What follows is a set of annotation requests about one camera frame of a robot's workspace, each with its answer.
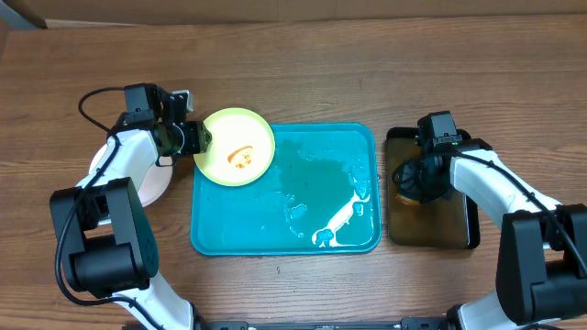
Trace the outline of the green orange sponge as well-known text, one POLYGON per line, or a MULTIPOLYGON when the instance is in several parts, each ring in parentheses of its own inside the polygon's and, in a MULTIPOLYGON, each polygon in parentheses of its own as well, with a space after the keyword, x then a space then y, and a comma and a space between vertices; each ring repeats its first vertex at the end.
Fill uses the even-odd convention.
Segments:
POLYGON ((414 195, 409 192, 400 192, 398 191, 396 194, 396 198, 403 204, 406 205, 420 205, 420 201, 417 195, 414 195))

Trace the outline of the white plate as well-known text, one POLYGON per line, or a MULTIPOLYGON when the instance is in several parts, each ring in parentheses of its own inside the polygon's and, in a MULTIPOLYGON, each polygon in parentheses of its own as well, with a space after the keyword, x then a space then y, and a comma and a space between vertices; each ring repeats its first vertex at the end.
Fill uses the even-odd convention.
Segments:
POLYGON ((143 182, 138 188, 138 197, 143 207, 153 204, 169 187, 172 181, 174 166, 171 158, 164 158, 164 167, 152 165, 147 171, 143 182))

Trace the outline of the yellow plate with sauce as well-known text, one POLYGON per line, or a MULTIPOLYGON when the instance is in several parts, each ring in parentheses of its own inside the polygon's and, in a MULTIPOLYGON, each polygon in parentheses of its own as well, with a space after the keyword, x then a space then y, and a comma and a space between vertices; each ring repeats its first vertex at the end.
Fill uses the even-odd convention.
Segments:
POLYGON ((214 112, 204 120, 212 135, 207 152, 194 155, 196 167, 211 182, 242 186, 270 167, 275 138, 267 121, 241 107, 214 112))

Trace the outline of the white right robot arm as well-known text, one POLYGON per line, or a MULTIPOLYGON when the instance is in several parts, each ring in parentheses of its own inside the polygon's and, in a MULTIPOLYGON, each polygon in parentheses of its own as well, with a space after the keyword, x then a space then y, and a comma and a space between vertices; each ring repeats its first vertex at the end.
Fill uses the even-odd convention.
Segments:
POLYGON ((403 329, 550 329, 586 313, 586 207, 563 205, 525 183, 479 138, 464 137, 452 114, 421 117, 420 153, 389 182, 418 206, 464 194, 501 231, 495 290, 451 307, 445 317, 405 318, 403 329))

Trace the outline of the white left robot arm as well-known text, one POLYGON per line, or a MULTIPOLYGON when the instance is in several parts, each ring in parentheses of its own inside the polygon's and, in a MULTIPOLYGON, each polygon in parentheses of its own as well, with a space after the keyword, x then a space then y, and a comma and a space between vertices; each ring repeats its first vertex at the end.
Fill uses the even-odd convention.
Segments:
POLYGON ((54 273, 62 295, 80 306, 114 303, 145 329, 204 329, 194 305, 160 272, 159 250, 138 189, 161 159, 207 151, 211 133, 190 91, 153 83, 121 88, 126 111, 106 133, 106 151, 75 186, 50 197, 57 239, 54 273))

